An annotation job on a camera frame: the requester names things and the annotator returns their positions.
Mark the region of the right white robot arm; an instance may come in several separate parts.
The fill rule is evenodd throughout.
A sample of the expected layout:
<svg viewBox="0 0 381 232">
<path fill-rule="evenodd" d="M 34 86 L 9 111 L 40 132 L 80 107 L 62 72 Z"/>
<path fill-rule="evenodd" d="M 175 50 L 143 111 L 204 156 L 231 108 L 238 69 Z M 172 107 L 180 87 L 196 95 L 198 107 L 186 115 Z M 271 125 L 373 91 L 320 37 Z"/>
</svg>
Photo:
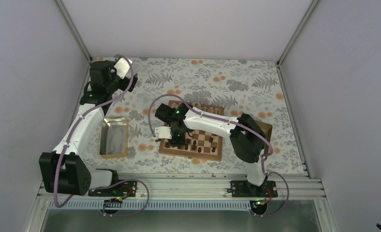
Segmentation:
<svg viewBox="0 0 381 232">
<path fill-rule="evenodd" d="M 266 171 L 262 154 L 270 147 L 265 133 L 248 114 L 239 117 L 221 116 L 193 107 L 186 102 L 177 108 L 161 104 L 155 117 L 165 126 L 152 130 L 156 139 L 167 139 L 171 145 L 183 146 L 189 131 L 200 130 L 230 140 L 235 155 L 247 164 L 247 189 L 250 195 L 259 197 L 266 190 Z"/>
</svg>

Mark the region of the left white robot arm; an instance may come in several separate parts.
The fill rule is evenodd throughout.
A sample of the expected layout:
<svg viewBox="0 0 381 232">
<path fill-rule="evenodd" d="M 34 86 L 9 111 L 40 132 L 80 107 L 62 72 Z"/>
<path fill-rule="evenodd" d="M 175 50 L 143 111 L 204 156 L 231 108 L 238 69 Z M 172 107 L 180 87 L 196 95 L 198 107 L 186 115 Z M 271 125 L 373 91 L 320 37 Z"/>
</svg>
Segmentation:
<svg viewBox="0 0 381 232">
<path fill-rule="evenodd" d="M 104 119 L 114 93 L 131 92 L 138 80 L 130 59 L 102 60 L 91 63 L 79 108 L 67 133 L 51 152 L 43 152 L 39 166 L 45 190 L 49 193 L 85 195 L 101 187 L 109 196 L 119 192 L 115 172 L 90 169 L 83 162 L 87 145 L 98 124 Z"/>
</svg>

